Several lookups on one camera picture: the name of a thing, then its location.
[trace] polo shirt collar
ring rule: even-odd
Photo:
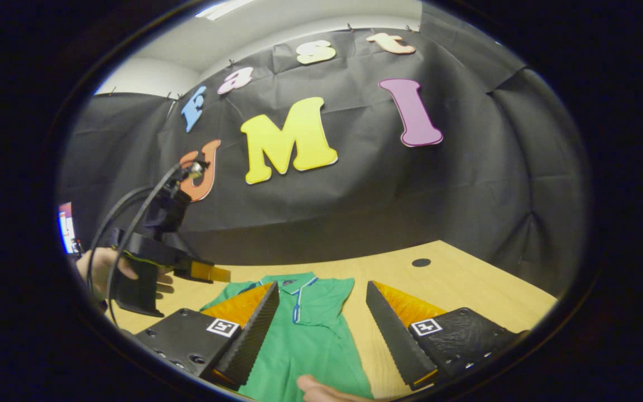
[[[318,278],[313,272],[289,275],[266,275],[260,280],[260,282],[258,282],[258,285],[266,285],[267,283],[276,280],[280,290],[283,290],[290,295],[296,295],[299,292],[299,289],[313,284],[317,279]]]

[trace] monitor screen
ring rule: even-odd
[[[59,228],[61,239],[64,241],[66,253],[74,254],[77,251],[76,235],[74,234],[74,218],[71,214],[71,203],[59,205]]]

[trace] foam letter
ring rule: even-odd
[[[227,94],[227,92],[232,91],[232,89],[239,89],[247,85],[252,81],[252,67],[245,67],[239,69],[234,73],[230,74],[225,78],[224,84],[217,89],[218,94]]]
[[[180,190],[183,190],[190,196],[192,203],[205,198],[207,194],[210,193],[210,190],[212,190],[212,185],[215,183],[215,154],[217,153],[217,147],[219,146],[220,140],[212,140],[202,147],[202,153],[205,155],[205,162],[210,163],[205,170],[205,175],[202,176],[202,183],[194,185],[194,183],[192,183],[192,178],[187,178],[180,182]],[[192,162],[195,158],[197,158],[197,151],[188,152],[180,158],[180,163],[182,164],[182,167],[186,168],[189,166],[186,162]]]
[[[395,54],[408,54],[416,51],[413,46],[401,46],[397,41],[400,41],[401,36],[390,36],[387,33],[379,32],[375,35],[369,36],[367,41],[378,43],[378,45],[385,51]]]
[[[185,122],[187,122],[185,132],[190,132],[190,129],[195,125],[197,119],[200,118],[200,114],[202,114],[200,108],[202,107],[202,94],[204,93],[205,86],[203,85],[195,91],[195,94],[193,94],[187,104],[183,107],[182,112],[180,112],[180,114],[185,116]]]
[[[270,158],[276,171],[286,173],[291,158],[291,148],[296,143],[294,167],[309,170],[337,162],[337,151],[327,143],[319,110],[324,104],[320,97],[302,99],[291,105],[282,130],[264,114],[247,120],[240,131],[247,135],[249,171],[247,184],[253,185],[269,180],[271,168],[265,165],[265,156]]]
[[[296,48],[296,53],[299,54],[296,59],[302,64],[329,60],[337,54],[334,48],[329,47],[331,45],[328,41],[313,41],[300,44]]]
[[[443,135],[440,130],[433,127],[426,108],[421,102],[421,97],[418,95],[421,85],[418,82],[410,79],[385,79],[378,86],[391,92],[396,107],[399,108],[401,121],[404,123],[401,142],[406,147],[433,145],[443,140]]]

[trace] yellow letter m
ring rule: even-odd
[[[291,105],[282,130],[264,114],[252,117],[240,127],[247,135],[249,171],[245,181],[248,184],[269,180],[272,175],[271,168],[265,165],[263,153],[281,175],[285,174],[295,143],[294,168],[297,170],[321,168],[337,162],[337,151],[329,147],[324,135],[319,113],[322,104],[323,99],[314,97]]]

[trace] black cable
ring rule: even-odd
[[[116,267],[118,266],[118,260],[121,259],[121,256],[123,255],[123,250],[125,250],[125,247],[128,245],[128,241],[130,241],[131,236],[133,234],[133,229],[135,229],[136,226],[138,226],[138,223],[140,222],[141,218],[143,217],[143,214],[146,213],[148,210],[148,207],[150,207],[150,204],[153,201],[153,198],[156,198],[158,196],[158,193],[160,193],[160,190],[163,188],[165,183],[168,182],[168,180],[181,168],[181,163],[176,163],[174,167],[171,167],[170,170],[168,170],[168,173],[166,173],[163,178],[158,182],[158,184],[153,188],[153,191],[150,192],[148,195],[148,198],[145,199],[143,202],[143,205],[141,205],[140,208],[138,208],[138,212],[136,213],[136,216],[133,217],[133,221],[131,224],[128,226],[128,229],[126,229],[125,234],[123,235],[123,239],[121,240],[120,244],[118,244],[117,251],[118,253],[116,254],[116,259],[113,262],[113,265],[111,266],[111,269],[108,272],[108,284],[107,284],[107,293],[108,293],[108,305],[109,305],[109,310],[111,311],[111,318],[113,320],[113,323],[118,326],[118,322],[116,321],[116,316],[113,313],[113,292],[112,292],[112,284],[113,284],[113,273]]]
[[[153,190],[152,186],[146,186],[145,188],[136,188],[129,191],[118,200],[118,203],[116,203],[113,208],[111,208],[107,216],[105,216],[104,219],[100,222],[100,226],[97,229],[96,234],[94,235],[94,239],[91,242],[91,255],[89,256],[89,263],[86,268],[86,284],[88,285],[89,291],[91,293],[94,292],[94,282],[92,279],[94,253],[96,252],[96,247],[98,245],[98,242],[100,241],[100,237],[102,237],[104,232],[108,229],[108,225],[113,221],[113,219],[118,216],[118,213],[122,211],[122,208],[125,207],[129,201],[132,201],[133,198],[139,196],[140,194],[148,193],[150,190]]]

